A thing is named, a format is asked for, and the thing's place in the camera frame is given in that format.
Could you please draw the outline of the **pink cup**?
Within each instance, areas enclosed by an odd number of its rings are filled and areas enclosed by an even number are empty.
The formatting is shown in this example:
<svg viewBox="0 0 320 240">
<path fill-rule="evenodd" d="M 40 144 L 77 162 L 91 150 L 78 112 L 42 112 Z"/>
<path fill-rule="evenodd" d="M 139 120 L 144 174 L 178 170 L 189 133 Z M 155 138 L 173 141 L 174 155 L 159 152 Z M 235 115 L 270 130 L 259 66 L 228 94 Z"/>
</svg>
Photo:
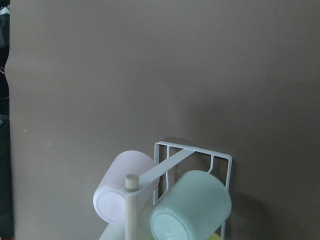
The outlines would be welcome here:
<svg viewBox="0 0 320 240">
<path fill-rule="evenodd" d="M 142 175 L 156 166 L 152 158 L 143 152 L 128 150 L 120 153 L 112 162 L 93 195 L 97 214 L 107 223 L 125 222 L 125 187 L 127 175 Z"/>
</svg>

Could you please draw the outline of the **green cup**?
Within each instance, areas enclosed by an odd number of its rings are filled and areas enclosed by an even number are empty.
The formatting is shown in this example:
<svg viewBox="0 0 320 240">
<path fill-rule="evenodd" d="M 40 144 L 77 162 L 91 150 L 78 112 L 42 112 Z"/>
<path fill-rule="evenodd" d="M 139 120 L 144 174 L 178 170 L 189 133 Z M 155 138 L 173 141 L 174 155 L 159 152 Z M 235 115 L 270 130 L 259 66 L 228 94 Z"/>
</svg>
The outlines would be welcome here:
<svg viewBox="0 0 320 240">
<path fill-rule="evenodd" d="M 231 210 L 223 183 L 205 171 L 191 170 L 154 207 L 150 230 L 156 240 L 207 240 Z"/>
</svg>

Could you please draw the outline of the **yellow cup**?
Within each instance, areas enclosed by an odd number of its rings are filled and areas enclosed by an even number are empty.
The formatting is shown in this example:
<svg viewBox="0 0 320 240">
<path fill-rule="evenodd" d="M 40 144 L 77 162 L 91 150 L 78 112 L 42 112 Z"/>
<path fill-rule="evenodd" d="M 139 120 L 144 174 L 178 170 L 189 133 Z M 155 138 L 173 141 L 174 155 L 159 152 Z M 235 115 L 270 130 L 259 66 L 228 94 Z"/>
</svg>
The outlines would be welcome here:
<svg viewBox="0 0 320 240">
<path fill-rule="evenodd" d="M 213 233 L 207 240 L 222 240 L 222 238 L 217 233 Z"/>
</svg>

